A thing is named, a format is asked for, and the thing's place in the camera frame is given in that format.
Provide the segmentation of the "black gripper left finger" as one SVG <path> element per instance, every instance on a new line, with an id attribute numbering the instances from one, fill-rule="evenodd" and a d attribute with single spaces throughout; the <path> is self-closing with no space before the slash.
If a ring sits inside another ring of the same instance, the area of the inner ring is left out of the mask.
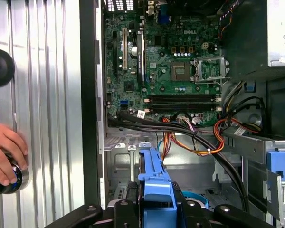
<path id="1" fill-rule="evenodd" d="M 125 199 L 112 201 L 103 210 L 95 204 L 85 204 L 47 225 L 48 228 L 138 228 L 140 226 L 138 184 L 130 182 Z"/>

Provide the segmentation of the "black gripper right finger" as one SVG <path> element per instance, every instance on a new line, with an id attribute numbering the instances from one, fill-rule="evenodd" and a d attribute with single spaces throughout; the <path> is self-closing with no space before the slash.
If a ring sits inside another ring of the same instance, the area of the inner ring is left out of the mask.
<path id="1" fill-rule="evenodd" d="M 184 197 L 177 182 L 173 182 L 177 203 L 178 228 L 272 228 L 273 225 L 229 204 L 217 205 L 213 211 Z"/>

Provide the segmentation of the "bare person hand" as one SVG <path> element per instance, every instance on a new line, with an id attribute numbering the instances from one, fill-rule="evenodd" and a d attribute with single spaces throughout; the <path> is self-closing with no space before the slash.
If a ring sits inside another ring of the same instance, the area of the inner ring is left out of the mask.
<path id="1" fill-rule="evenodd" d="M 22 170 L 27 168 L 25 156 L 28 154 L 28 148 L 25 141 L 15 131 L 0 125 L 0 184 L 3 186 L 16 182 L 16 174 L 5 152 L 12 155 Z"/>

